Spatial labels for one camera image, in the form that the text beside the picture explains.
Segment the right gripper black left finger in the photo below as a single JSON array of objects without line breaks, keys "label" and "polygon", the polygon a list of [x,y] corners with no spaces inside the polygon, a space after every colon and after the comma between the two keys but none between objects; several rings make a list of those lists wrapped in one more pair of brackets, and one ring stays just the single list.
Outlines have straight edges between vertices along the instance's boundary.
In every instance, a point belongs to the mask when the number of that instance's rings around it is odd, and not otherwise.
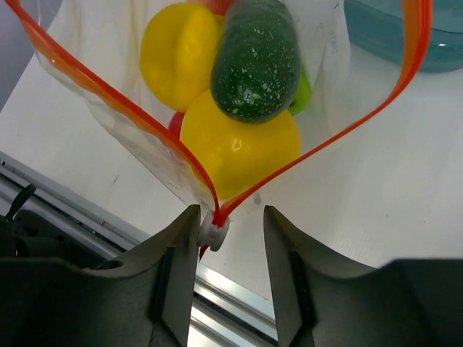
[{"label": "right gripper black left finger", "polygon": [[186,346],[200,208],[95,267],[61,238],[1,234],[3,346]]}]

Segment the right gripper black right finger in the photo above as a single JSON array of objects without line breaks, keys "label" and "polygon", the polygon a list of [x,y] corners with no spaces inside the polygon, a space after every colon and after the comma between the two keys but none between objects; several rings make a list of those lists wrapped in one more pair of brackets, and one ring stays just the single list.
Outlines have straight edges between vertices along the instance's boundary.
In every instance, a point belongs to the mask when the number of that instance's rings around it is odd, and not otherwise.
[{"label": "right gripper black right finger", "polygon": [[460,346],[462,261],[378,268],[299,230],[276,208],[263,230],[280,346]]}]

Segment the yellow lemon front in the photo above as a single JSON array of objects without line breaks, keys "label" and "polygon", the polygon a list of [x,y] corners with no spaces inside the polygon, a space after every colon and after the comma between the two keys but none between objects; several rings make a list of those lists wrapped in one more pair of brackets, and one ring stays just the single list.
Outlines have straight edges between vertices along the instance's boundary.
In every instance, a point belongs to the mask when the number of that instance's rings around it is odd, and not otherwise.
[{"label": "yellow lemon front", "polygon": [[301,138],[289,111],[260,123],[222,113],[206,90],[187,109],[181,142],[211,178],[220,200],[230,200],[301,155]]}]

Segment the yellow lemon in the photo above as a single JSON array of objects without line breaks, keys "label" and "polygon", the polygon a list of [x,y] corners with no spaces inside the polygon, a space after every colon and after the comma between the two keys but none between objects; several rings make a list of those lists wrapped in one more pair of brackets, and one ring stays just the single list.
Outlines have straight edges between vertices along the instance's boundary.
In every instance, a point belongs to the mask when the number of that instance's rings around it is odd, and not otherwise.
[{"label": "yellow lemon", "polygon": [[140,72],[165,106],[184,112],[210,87],[224,18],[200,4],[170,4],[146,26]]},{"label": "yellow lemon", "polygon": [[301,155],[301,138],[289,111],[260,123],[222,113],[206,90],[187,109],[181,142],[211,178],[220,200],[230,200]]}]

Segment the red apple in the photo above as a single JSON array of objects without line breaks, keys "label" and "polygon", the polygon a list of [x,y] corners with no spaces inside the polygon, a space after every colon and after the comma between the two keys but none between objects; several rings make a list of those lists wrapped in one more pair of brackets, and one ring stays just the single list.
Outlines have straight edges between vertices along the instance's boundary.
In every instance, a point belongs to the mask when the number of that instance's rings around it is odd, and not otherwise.
[{"label": "red apple", "polygon": [[182,130],[182,123],[184,120],[184,113],[182,112],[175,112],[174,115],[172,116],[169,125],[168,125],[168,130],[177,138],[179,139],[181,136],[181,130]]}]

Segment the clear zip top bag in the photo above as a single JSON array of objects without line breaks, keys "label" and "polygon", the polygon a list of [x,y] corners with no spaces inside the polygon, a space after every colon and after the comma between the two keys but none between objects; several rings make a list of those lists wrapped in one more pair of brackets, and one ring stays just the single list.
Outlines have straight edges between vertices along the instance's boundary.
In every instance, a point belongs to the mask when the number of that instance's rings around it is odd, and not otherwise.
[{"label": "clear zip top bag", "polygon": [[[108,135],[187,203],[198,244],[220,249],[231,219],[291,168],[362,126],[425,59],[433,2],[400,1],[399,75],[386,97],[348,114],[346,1],[8,1],[41,67],[87,109],[23,124],[47,134],[51,163],[78,164]],[[347,115],[332,133],[313,126]]]}]

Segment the green guava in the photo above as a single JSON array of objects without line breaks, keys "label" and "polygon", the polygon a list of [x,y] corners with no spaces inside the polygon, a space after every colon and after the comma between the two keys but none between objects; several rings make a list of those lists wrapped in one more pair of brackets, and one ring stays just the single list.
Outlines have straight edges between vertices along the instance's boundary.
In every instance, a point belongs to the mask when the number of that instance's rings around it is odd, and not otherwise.
[{"label": "green guava", "polygon": [[302,67],[300,83],[297,88],[297,92],[294,96],[294,100],[288,107],[291,115],[296,116],[297,114],[303,112],[307,108],[311,95],[312,87],[309,78],[306,75],[305,68]]}]

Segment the green cucumber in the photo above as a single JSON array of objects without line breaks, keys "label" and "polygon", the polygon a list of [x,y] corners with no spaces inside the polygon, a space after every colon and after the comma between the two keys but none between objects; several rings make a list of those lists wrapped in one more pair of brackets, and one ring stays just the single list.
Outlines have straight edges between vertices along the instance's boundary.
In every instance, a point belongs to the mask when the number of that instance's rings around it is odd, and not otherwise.
[{"label": "green cucumber", "polygon": [[294,20],[280,1],[236,1],[227,10],[211,95],[227,116],[263,123],[288,109],[302,59]]}]

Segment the pink peach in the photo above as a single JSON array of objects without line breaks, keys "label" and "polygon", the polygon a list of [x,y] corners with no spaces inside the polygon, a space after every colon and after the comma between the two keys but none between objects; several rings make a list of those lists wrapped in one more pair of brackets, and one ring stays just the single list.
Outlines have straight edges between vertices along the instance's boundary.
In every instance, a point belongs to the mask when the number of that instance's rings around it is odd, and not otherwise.
[{"label": "pink peach", "polygon": [[209,8],[214,14],[224,16],[235,0],[188,0],[188,2],[202,5]]}]

